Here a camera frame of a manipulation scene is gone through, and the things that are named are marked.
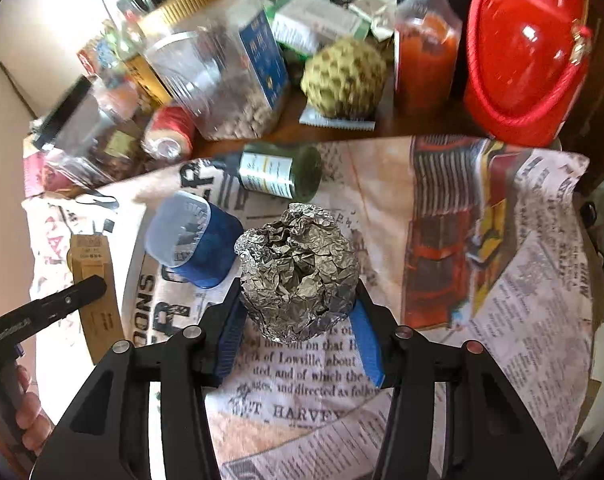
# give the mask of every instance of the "custard apple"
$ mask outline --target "custard apple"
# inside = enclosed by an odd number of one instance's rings
[[[386,63],[364,41],[344,38],[306,62],[300,88],[327,118],[367,119],[386,82]]]

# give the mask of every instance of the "finger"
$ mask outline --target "finger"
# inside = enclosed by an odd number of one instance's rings
[[[48,436],[51,434],[51,431],[51,423],[46,417],[39,415],[31,427],[24,432],[22,443],[26,449],[32,451],[40,450]]]
[[[28,430],[42,411],[40,399],[33,392],[26,392],[22,397],[22,405],[15,413],[15,421],[23,430]]]
[[[22,365],[18,365],[16,371],[18,373],[18,381],[20,381],[20,386],[24,391],[28,390],[29,386],[31,386],[31,374]]]

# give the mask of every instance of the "red rope handle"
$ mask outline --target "red rope handle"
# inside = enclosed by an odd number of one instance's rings
[[[478,61],[477,37],[479,28],[480,8],[482,0],[471,0],[471,7],[468,12],[468,29],[466,32],[466,50],[468,56],[468,77],[476,92],[477,98],[482,107],[487,113],[498,123],[504,126],[527,126],[540,120],[544,115],[549,113],[551,109],[558,104],[560,99],[566,94],[573,78],[577,75],[580,69],[580,63],[569,62],[562,71],[560,78],[555,86],[551,89],[539,103],[531,108],[528,113],[520,117],[509,117],[501,113],[493,106],[486,95],[486,90],[480,80],[480,67]],[[582,36],[591,37],[591,31],[584,25],[580,26],[579,32]]]

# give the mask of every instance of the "white wall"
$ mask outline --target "white wall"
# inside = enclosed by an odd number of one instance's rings
[[[51,107],[79,75],[76,51],[98,34],[105,18],[100,0],[0,3],[0,61],[37,113]]]
[[[22,176],[22,137],[29,115],[0,71],[0,314],[29,302],[33,257],[29,248]],[[34,342],[25,345],[34,367]]]

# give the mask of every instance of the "blue container with clear lid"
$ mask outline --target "blue container with clear lid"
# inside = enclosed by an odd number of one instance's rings
[[[288,75],[261,0],[166,0],[140,27],[144,57],[205,139],[273,129]]]
[[[203,198],[177,191],[165,199],[146,232],[146,252],[201,288],[219,285],[236,259],[240,221]]]

